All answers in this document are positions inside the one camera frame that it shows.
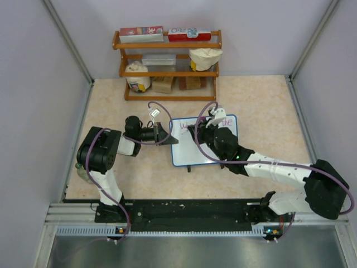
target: whiteboard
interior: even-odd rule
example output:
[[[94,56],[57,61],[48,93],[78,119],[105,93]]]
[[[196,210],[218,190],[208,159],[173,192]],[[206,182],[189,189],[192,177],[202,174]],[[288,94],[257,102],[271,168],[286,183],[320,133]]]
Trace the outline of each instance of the whiteboard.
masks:
[[[173,129],[171,135],[178,139],[178,144],[171,145],[172,164],[174,166],[216,164],[216,162],[209,160],[199,151],[187,129],[187,126],[194,125],[196,120],[197,117],[174,118],[172,120]],[[238,121],[233,114],[227,115],[226,119],[219,123],[218,127],[227,127],[234,135],[238,136]],[[201,144],[201,147],[206,154],[217,159],[217,156],[207,145]]]

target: wall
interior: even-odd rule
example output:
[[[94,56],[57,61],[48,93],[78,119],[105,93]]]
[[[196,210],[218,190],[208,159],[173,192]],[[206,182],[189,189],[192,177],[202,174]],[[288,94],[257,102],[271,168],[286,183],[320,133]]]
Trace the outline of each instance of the wall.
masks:
[[[296,87],[319,157],[331,161],[357,198],[356,14],[357,1],[341,1]],[[357,231],[357,211],[350,219]]]
[[[331,0],[52,0],[94,78],[118,76],[121,27],[223,31],[222,74],[289,74]]]
[[[39,0],[0,9],[0,267],[31,267],[88,83]]]

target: pink handwriting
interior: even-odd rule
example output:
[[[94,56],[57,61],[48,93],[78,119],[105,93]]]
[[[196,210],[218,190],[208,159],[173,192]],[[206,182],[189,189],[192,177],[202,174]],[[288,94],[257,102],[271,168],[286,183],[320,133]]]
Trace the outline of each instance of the pink handwriting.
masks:
[[[230,119],[230,120],[223,120],[222,122],[219,123],[219,126],[232,126],[233,125],[233,120]],[[189,126],[188,123],[180,123],[180,128],[183,130],[184,128],[187,128]]]

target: shelf rack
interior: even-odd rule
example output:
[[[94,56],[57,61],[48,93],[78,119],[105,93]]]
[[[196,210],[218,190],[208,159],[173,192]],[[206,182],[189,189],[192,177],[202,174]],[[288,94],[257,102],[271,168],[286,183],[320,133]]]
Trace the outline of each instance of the shelf rack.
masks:
[[[217,36],[217,42],[155,42],[155,43],[127,43],[123,44],[119,39],[119,31],[116,31],[113,37],[113,49],[120,50],[121,60],[119,67],[119,76],[205,76],[212,77],[213,90],[211,96],[174,96],[169,94],[158,95],[130,95],[130,87],[127,83],[124,98],[127,101],[215,101],[216,100],[216,78],[219,76],[219,64],[216,63],[207,71],[192,71],[189,68],[190,58],[187,54],[176,55],[176,66],[172,70],[171,66],[148,66],[148,72],[126,73],[126,66],[135,60],[140,60],[141,54],[127,54],[125,49],[194,49],[194,48],[222,48],[221,31],[212,31],[212,36]]]

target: yellow label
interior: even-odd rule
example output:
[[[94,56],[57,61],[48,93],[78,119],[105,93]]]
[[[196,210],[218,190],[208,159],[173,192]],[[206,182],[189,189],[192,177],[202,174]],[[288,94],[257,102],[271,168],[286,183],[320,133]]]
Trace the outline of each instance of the yellow label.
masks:
[[[139,84],[139,90],[145,92],[146,91],[145,86],[143,84]]]
[[[193,60],[191,60],[191,68],[193,71],[196,71],[196,63]]]

